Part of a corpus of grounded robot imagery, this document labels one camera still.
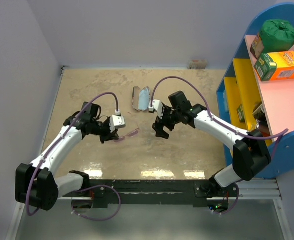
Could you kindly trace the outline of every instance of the eyeglasses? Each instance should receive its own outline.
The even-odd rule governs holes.
[[[125,138],[131,138],[131,137],[137,135],[138,132],[139,132],[139,129],[136,128],[136,129],[134,129],[133,131],[127,133],[126,135],[119,137],[118,140],[113,140],[113,142],[115,142],[115,143],[122,142]]]

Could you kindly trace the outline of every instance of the white wall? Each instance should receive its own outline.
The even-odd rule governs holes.
[[[39,151],[58,75],[28,3],[0,0],[0,240],[15,206],[15,169]]]
[[[276,0],[27,0],[59,63],[227,68],[251,20]]]

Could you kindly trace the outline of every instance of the orange box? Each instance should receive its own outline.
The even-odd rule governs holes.
[[[254,68],[261,81],[294,79],[294,51],[263,53]]]

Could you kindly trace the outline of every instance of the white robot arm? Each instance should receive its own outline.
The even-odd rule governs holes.
[[[165,106],[159,100],[153,100],[149,107],[150,112],[157,112],[156,121],[152,126],[156,131],[156,137],[168,139],[169,134],[163,130],[163,127],[172,131],[175,124],[183,123],[214,136],[233,152],[233,164],[211,178],[218,187],[225,188],[241,180],[249,181],[271,162],[269,151],[263,140],[249,140],[238,135],[238,133],[242,133],[243,135],[261,137],[260,132],[256,130],[248,132],[213,114],[209,116],[205,107],[199,104],[192,106],[181,91],[168,98],[172,107]],[[236,133],[221,126],[217,121],[236,130]]]
[[[90,104],[86,111],[78,118],[75,124],[70,127],[76,113],[65,120],[64,126],[52,143],[30,164],[20,164],[16,169],[16,201],[25,203],[27,197],[27,188],[31,180],[31,175],[37,169],[37,181],[32,185],[29,196],[29,205],[49,210],[54,205],[57,198],[70,192],[87,187],[89,184],[88,176],[82,172],[71,171],[63,177],[54,179],[53,175],[57,171],[62,161],[69,152],[86,135],[96,135],[100,137],[103,144],[106,141],[117,140],[117,130],[125,127],[123,116],[120,112],[117,115],[108,117],[104,122],[100,122],[97,116],[98,109],[96,104]]]

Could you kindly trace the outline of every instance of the pink shelf top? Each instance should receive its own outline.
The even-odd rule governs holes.
[[[253,35],[245,36],[252,67],[257,61],[250,52],[251,43],[254,38],[255,36]],[[289,132],[294,131],[294,79],[260,81],[254,68],[253,72],[266,111],[271,134],[277,134],[284,129],[289,129]]]

